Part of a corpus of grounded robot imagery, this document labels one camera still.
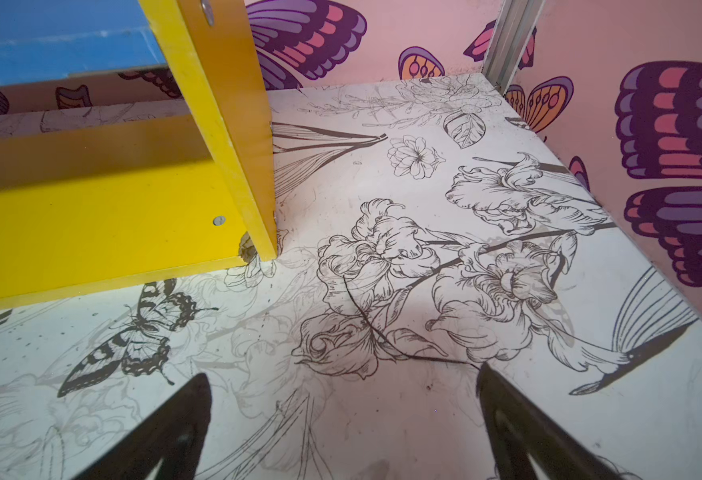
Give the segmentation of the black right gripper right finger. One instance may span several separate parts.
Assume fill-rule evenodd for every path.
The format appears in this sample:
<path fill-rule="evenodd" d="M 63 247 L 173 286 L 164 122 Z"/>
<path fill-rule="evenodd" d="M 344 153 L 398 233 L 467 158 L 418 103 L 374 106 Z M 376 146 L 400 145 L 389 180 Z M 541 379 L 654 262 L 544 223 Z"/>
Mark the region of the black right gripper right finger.
<path fill-rule="evenodd" d="M 500 479 L 535 479 L 536 468 L 548 479 L 619 477 L 487 364 L 476 396 Z"/>

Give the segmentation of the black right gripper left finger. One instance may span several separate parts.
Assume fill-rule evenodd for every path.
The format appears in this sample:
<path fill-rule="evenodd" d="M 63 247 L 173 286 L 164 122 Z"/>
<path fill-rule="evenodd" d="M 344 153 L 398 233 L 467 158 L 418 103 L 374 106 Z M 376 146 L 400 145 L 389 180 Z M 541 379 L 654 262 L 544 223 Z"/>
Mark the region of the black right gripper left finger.
<path fill-rule="evenodd" d="M 79 479 L 192 479 L 211 421 L 208 377 L 190 379 Z"/>

